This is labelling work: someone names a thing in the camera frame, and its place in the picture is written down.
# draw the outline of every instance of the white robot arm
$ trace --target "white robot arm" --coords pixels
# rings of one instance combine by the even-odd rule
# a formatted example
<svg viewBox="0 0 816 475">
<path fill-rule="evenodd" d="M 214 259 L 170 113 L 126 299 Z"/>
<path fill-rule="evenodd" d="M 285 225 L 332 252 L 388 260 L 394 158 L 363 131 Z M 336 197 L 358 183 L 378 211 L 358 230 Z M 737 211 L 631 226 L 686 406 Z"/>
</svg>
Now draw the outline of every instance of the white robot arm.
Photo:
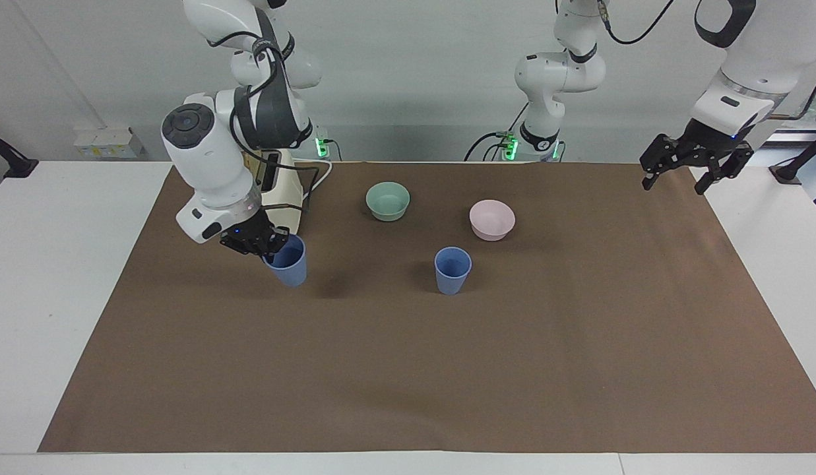
<svg viewBox="0 0 816 475">
<path fill-rule="evenodd" d="M 780 105 L 816 61 L 816 0 L 701 0 L 695 29 L 727 50 L 712 83 L 695 102 L 684 135 L 658 135 L 640 163 L 643 187 L 680 166 L 705 166 L 700 195 L 734 178 L 751 158 L 745 136 Z"/>
<path fill-rule="evenodd" d="M 276 9 L 285 0 L 184 0 L 185 15 L 211 46 L 227 46 L 247 58 L 233 59 L 242 87 L 189 96 L 162 126 L 164 146 L 194 196 L 176 220 L 197 243 L 221 235 L 220 243 L 272 261 L 290 230 L 270 222 L 241 149 L 294 148 L 311 135 L 305 105 L 293 91 L 288 64 L 299 73 L 298 87 L 319 82 L 310 55 L 294 55 L 296 42 L 281 26 Z M 271 172 L 282 165 L 268 154 Z"/>
<path fill-rule="evenodd" d="M 597 0 L 562 0 L 555 37 L 565 51 L 540 52 L 519 61 L 516 84 L 528 96 L 528 114 L 515 129 L 517 157 L 552 156 L 565 116 L 556 94 L 594 90 L 604 81 L 606 66 L 597 43 L 603 29 Z"/>
</svg>

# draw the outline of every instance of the cup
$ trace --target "cup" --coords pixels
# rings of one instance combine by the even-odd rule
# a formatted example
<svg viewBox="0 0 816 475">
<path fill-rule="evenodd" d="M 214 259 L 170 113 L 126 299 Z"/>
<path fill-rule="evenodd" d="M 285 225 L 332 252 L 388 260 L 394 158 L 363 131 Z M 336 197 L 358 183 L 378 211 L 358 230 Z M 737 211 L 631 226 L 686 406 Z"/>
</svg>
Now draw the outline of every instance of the cup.
<svg viewBox="0 0 816 475">
<path fill-rule="evenodd" d="M 516 214 L 501 201 L 484 199 L 469 210 L 475 236 L 484 241 L 501 241 L 516 226 Z"/>
<path fill-rule="evenodd" d="M 266 257 L 263 257 L 262 261 L 289 288 L 298 288 L 308 277 L 305 242 L 295 234 L 288 237 L 287 244 L 284 244 L 284 247 L 272 258 L 272 264 L 267 262 Z"/>
<path fill-rule="evenodd" d="M 366 192 L 366 205 L 375 219 L 394 222 L 408 210 L 410 193 L 394 181 L 383 181 Z"/>
<path fill-rule="evenodd" d="M 437 288 L 446 295 L 460 292 L 472 270 L 472 258 L 459 247 L 445 247 L 434 258 L 437 271 Z"/>
</svg>

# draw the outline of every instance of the black stand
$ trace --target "black stand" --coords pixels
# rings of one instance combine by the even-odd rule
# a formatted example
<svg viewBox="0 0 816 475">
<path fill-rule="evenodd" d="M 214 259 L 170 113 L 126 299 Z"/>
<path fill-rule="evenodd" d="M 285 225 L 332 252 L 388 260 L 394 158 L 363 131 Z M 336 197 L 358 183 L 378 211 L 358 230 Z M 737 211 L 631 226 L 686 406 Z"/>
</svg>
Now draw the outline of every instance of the black stand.
<svg viewBox="0 0 816 475">
<path fill-rule="evenodd" d="M 802 154 L 796 157 L 792 163 L 787 166 L 769 166 L 772 175 L 784 185 L 800 185 L 798 180 L 798 171 L 802 166 L 806 165 L 812 158 L 816 156 L 816 141 L 812 142 L 809 147 Z"/>
<path fill-rule="evenodd" d="M 36 169 L 39 163 L 37 160 L 25 157 L 24 154 L 15 150 L 15 147 L 7 144 L 1 138 L 0 156 L 9 163 L 9 171 L 3 175 L 4 178 L 26 178 Z"/>
</svg>

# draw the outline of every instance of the green light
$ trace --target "green light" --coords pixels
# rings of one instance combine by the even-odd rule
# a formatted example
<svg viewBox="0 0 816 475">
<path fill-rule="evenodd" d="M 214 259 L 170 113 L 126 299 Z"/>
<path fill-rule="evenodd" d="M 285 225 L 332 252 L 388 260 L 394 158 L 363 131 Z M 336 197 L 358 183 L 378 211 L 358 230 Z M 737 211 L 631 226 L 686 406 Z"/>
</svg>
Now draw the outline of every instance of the green light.
<svg viewBox="0 0 816 475">
<path fill-rule="evenodd" d="M 323 142 L 323 139 L 317 137 L 314 141 L 317 142 L 317 154 L 319 154 L 320 158 L 329 156 L 329 146 Z"/>
<path fill-rule="evenodd" d="M 516 152 L 519 150 L 519 141 L 508 135 L 507 149 L 505 150 L 505 160 L 515 160 Z"/>
</svg>

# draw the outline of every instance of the pink bowl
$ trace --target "pink bowl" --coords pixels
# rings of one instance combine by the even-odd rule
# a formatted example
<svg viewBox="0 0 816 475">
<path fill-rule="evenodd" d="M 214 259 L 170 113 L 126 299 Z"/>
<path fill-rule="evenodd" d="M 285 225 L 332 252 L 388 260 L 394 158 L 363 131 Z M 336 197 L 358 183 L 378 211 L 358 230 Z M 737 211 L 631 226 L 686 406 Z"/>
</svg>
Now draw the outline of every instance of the pink bowl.
<svg viewBox="0 0 816 475">
<path fill-rule="evenodd" d="M 469 222 L 475 236 L 484 241 L 501 241 L 516 226 L 516 214 L 501 201 L 484 199 L 469 210 Z"/>
</svg>

